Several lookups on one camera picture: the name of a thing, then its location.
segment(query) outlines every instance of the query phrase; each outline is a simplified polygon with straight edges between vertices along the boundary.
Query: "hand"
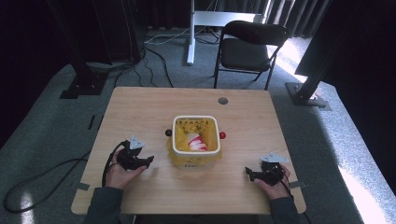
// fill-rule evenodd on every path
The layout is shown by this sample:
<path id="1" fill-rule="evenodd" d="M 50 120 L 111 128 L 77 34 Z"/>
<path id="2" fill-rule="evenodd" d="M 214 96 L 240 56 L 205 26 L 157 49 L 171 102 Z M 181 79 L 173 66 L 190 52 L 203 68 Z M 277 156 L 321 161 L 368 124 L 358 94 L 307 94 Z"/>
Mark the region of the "hand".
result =
<path id="1" fill-rule="evenodd" d="M 119 152 L 114 153 L 111 159 L 111 166 L 108 169 L 106 177 L 106 187 L 115 189 L 125 189 L 129 183 L 132 182 L 137 176 L 143 173 L 147 169 L 147 166 L 141 166 L 133 171 L 126 171 L 117 164 L 117 156 Z"/>
<path id="2" fill-rule="evenodd" d="M 288 184 L 287 178 L 289 178 L 290 176 L 290 171 L 283 165 L 280 165 L 280 167 L 282 167 L 284 173 L 282 181 L 287 185 Z M 254 179 L 254 182 L 259 186 L 259 188 L 261 188 L 268 195 L 268 198 L 270 200 L 285 198 L 290 196 L 289 191 L 280 182 L 277 182 L 273 186 L 269 186 L 267 185 L 267 183 L 257 178 Z"/>

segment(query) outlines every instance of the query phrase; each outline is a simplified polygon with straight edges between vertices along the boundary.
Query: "floor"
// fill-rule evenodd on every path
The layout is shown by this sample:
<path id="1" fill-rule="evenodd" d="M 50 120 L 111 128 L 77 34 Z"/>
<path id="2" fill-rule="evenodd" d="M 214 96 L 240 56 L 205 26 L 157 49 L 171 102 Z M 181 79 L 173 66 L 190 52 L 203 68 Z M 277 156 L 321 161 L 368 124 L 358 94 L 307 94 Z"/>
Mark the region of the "floor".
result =
<path id="1" fill-rule="evenodd" d="M 160 30 L 150 31 L 148 35 L 181 32 Z M 206 41 L 215 39 L 210 35 L 198 37 Z M 163 60 L 147 50 L 146 59 L 135 68 L 112 72 L 98 96 L 59 99 L 75 75 L 70 65 L 59 71 L 0 151 L 0 162 L 7 166 L 0 174 L 0 196 L 4 198 L 8 190 L 22 180 L 90 150 L 100 125 L 99 121 L 91 125 L 92 116 L 101 118 L 105 114 L 115 86 L 170 88 L 172 82 L 176 88 L 212 88 L 216 45 L 197 43 L 195 62 L 187 65 L 188 39 L 175 38 L 159 44 L 163 41 L 167 39 L 153 40 L 157 45 L 146 44 L 147 48 L 162 55 Z M 304 77 L 295 76 L 293 71 L 308 44 L 309 39 L 288 40 L 279 53 L 269 88 L 297 176 L 306 184 L 302 189 L 306 213 L 312 223 L 394 223 L 395 195 L 378 171 L 335 87 L 320 83 L 317 89 L 317 94 L 329 103 L 331 110 L 297 106 L 290 99 L 285 83 L 304 81 Z M 109 67 L 98 63 L 90 65 L 102 69 Z M 221 77 L 219 88 L 260 90 L 266 77 L 262 76 L 257 82 L 251 79 Z M 17 188 L 10 196 L 11 205 L 19 207 L 39 202 L 70 167 L 71 164 L 66 164 L 64 168 L 56 168 L 27 186 Z M 0 209 L 0 223 L 53 223 L 53 220 L 80 223 L 83 216 L 71 213 L 70 206 L 83 169 L 83 164 L 78 165 L 55 193 L 34 210 L 11 214 Z M 126 223 L 131 216 L 122 216 L 122 220 Z M 303 215 L 301 220 L 307 223 Z M 269 216 L 261 216 L 261 223 L 272 223 L 272 220 Z"/>

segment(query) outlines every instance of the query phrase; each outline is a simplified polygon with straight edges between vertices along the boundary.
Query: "cable on floor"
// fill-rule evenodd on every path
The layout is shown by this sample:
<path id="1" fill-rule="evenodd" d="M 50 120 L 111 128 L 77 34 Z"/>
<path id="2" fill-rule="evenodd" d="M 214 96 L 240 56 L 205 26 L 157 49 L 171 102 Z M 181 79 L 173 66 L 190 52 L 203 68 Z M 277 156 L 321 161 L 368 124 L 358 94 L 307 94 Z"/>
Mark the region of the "cable on floor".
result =
<path id="1" fill-rule="evenodd" d="M 119 78 L 120 78 L 121 76 L 125 75 L 130 69 L 134 69 L 135 67 L 136 67 L 136 64 L 134 64 L 133 67 L 130 67 L 130 68 L 124 70 L 124 71 L 120 71 L 120 72 L 116 75 L 116 80 L 114 80 L 113 89 L 116 89 L 116 87 L 117 87 L 117 82 L 118 82 Z"/>
<path id="2" fill-rule="evenodd" d="M 308 221 L 308 223 L 309 223 L 309 224 L 312 224 L 311 219 L 309 219 L 308 214 L 307 214 L 306 212 L 303 212 L 303 214 L 304 214 L 306 220 Z"/>
<path id="3" fill-rule="evenodd" d="M 213 1 L 209 4 L 209 6 L 206 8 L 205 11 L 208 11 L 208 10 L 210 9 L 210 7 L 211 7 L 215 2 L 216 2 L 216 4 L 214 5 L 213 11 L 216 11 L 216 8 L 217 8 L 217 5 L 218 5 L 218 0 L 213 0 Z M 204 26 L 204 28 L 202 28 L 200 31 L 196 32 L 195 34 L 196 34 L 196 35 L 200 34 L 205 28 L 206 28 L 206 26 Z M 145 43 L 145 44 L 150 44 L 150 45 L 161 45 L 161 44 L 165 44 L 165 43 L 167 43 L 167 42 L 169 42 L 169 41 L 171 41 L 171 40 L 173 40 L 173 39 L 179 38 L 179 37 L 182 37 L 182 38 L 190 38 L 190 36 L 182 36 L 182 35 L 183 35 L 184 33 L 186 33 L 188 30 L 190 30 L 190 28 L 187 28 L 186 30 L 184 30 L 183 32 L 181 32 L 180 34 L 177 34 L 177 35 L 155 35 L 154 37 L 150 38 L 149 40 L 145 41 L 144 43 Z M 171 38 L 167 39 L 167 40 L 164 41 L 164 42 L 161 42 L 161 43 L 151 43 L 152 40 L 154 40 L 154 39 L 156 39 L 156 38 L 158 38 L 158 37 L 168 37 L 168 36 L 171 36 Z M 195 39 L 196 39 L 198 42 L 202 42 L 202 43 L 205 43 L 205 44 L 216 44 L 216 43 L 219 41 L 219 36 L 218 36 L 217 41 L 216 41 L 215 43 L 207 42 L 207 41 L 205 41 L 205 40 L 203 40 L 203 39 L 199 39 L 199 38 L 195 38 Z"/>
<path id="4" fill-rule="evenodd" d="M 197 42 L 199 42 L 199 43 L 202 43 L 202 44 L 217 45 L 217 44 L 219 43 L 220 35 L 217 34 L 217 33 L 215 33 L 214 31 L 208 31 L 208 34 L 201 34 L 201 32 L 202 32 L 205 28 L 207 28 L 207 27 L 204 27 L 202 30 L 200 30 L 199 32 L 195 33 L 195 36 L 194 36 L 195 40 L 196 40 Z M 179 35 L 156 35 L 156 36 L 146 36 L 146 38 L 150 38 L 149 41 L 153 40 L 154 38 L 166 38 L 166 37 L 168 37 L 168 36 L 172 36 L 172 37 L 169 38 L 169 39 L 167 39 L 167 40 L 165 40 L 165 41 L 163 41 L 163 42 L 160 42 L 160 43 L 151 43 L 151 42 L 149 42 L 149 41 L 145 41 L 145 44 L 150 44 L 150 45 L 162 45 L 162 44 L 165 44 L 165 43 L 167 43 L 167 42 L 169 42 L 170 40 L 173 40 L 173 39 L 189 39 L 189 38 L 190 38 L 189 35 L 183 35 L 183 33 L 181 33 L 181 34 L 179 34 Z M 197 37 L 197 36 L 200 36 L 200 35 L 214 36 L 214 37 L 216 38 L 216 40 L 215 40 L 215 41 L 208 41 L 208 40 L 202 39 L 202 38 L 200 38 L 200 37 Z"/>
<path id="5" fill-rule="evenodd" d="M 78 159 L 71 159 L 68 161 L 63 161 L 61 163 L 59 163 L 58 165 L 53 166 L 52 168 L 48 169 L 47 171 L 39 174 L 39 175 L 35 175 L 29 179 L 23 180 L 22 182 L 20 182 L 19 184 L 15 185 L 14 187 L 12 187 L 6 194 L 6 196 L 4 197 L 3 200 L 3 206 L 4 208 L 9 212 L 9 213 L 24 213 L 27 211 L 30 211 L 34 208 L 37 208 L 40 204 L 42 204 L 43 202 L 45 202 L 54 192 L 57 188 L 59 188 L 61 186 L 61 184 L 66 180 L 66 178 L 70 175 L 70 173 L 76 168 L 76 166 L 81 162 L 81 161 L 87 161 L 87 159 L 84 159 L 88 154 L 90 154 L 91 151 L 89 150 L 88 152 L 86 152 L 82 157 L 78 158 Z M 45 196 L 43 197 L 41 200 L 38 201 L 38 203 L 32 204 L 28 207 L 22 208 L 22 209 L 13 209 L 9 206 L 8 204 L 8 197 L 10 195 L 12 195 L 15 191 L 16 188 L 21 187 L 23 185 L 26 185 L 27 183 L 30 183 L 34 180 L 37 180 L 38 178 L 40 178 L 43 175 L 46 175 L 47 173 L 51 172 L 52 170 L 65 165 L 69 162 L 75 161 L 76 163 L 69 169 L 69 171 L 64 175 L 64 177 L 56 184 L 56 186 Z"/>
<path id="6" fill-rule="evenodd" d="M 113 66 L 113 67 L 109 67 L 109 68 L 105 68 L 105 67 L 98 67 L 98 66 L 94 66 L 92 64 L 87 63 L 88 68 L 90 69 L 90 71 L 94 72 L 94 73 L 112 73 L 112 72 L 117 72 L 117 71 L 123 71 L 126 69 L 129 69 L 131 67 L 134 66 L 134 63 L 131 62 L 127 62 L 127 63 L 123 63 L 117 66 Z"/>
<path id="7" fill-rule="evenodd" d="M 147 48 L 146 46 L 145 46 L 144 48 L 147 49 L 148 51 L 154 53 L 155 55 L 157 55 L 158 57 L 161 58 L 161 60 L 163 61 L 163 67 L 164 67 L 164 69 L 165 69 L 165 74 L 166 74 L 166 77 L 168 78 L 169 84 L 171 85 L 172 88 L 174 88 L 174 85 L 173 85 L 173 83 L 172 83 L 172 80 L 171 80 L 171 78 L 169 77 L 168 68 L 167 68 L 167 66 L 166 66 L 166 60 L 165 60 L 165 58 L 164 58 L 161 54 L 155 52 L 155 51 L 152 50 L 152 49 Z"/>
<path id="8" fill-rule="evenodd" d="M 148 60 L 147 58 L 144 58 L 143 60 L 145 61 L 145 67 L 146 67 L 146 68 L 150 71 L 150 73 L 151 73 L 151 79 L 150 79 L 151 84 L 154 85 L 155 87 L 158 87 L 158 86 L 154 83 L 154 73 L 152 72 L 152 69 L 151 69 L 150 67 L 148 67 L 149 60 Z"/>
<path id="9" fill-rule="evenodd" d="M 140 76 L 140 73 L 138 73 L 138 72 L 136 71 L 136 67 L 134 67 L 134 72 L 139 76 L 139 85 L 140 85 L 140 87 L 143 87 L 143 84 L 142 84 L 142 76 Z"/>

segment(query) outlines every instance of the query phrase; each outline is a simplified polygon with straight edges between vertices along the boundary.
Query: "black sleeve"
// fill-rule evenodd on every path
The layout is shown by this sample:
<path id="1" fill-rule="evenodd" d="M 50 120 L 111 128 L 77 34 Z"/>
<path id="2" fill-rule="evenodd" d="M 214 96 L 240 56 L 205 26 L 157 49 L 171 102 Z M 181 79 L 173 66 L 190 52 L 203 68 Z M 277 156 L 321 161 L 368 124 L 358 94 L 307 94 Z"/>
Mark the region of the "black sleeve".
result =
<path id="1" fill-rule="evenodd" d="M 85 216 L 84 224 L 117 224 L 119 223 L 122 203 L 121 189 L 98 188 L 91 198 L 91 205 Z"/>
<path id="2" fill-rule="evenodd" d="M 292 198 L 278 198 L 270 201 L 271 217 L 275 224 L 301 223 Z"/>

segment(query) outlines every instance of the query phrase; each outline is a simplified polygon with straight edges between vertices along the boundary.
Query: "yellow bucket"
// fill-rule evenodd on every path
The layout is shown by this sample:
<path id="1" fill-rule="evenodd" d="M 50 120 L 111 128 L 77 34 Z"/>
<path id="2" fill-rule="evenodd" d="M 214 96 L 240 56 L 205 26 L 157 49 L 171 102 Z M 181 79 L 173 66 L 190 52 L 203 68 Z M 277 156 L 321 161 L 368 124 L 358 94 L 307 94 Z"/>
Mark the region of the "yellow bucket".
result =
<path id="1" fill-rule="evenodd" d="M 201 142 L 194 148 L 191 143 L 197 143 L 197 139 Z M 221 158 L 218 123 L 212 116 L 177 116 L 167 146 L 169 157 L 178 168 L 210 168 Z"/>

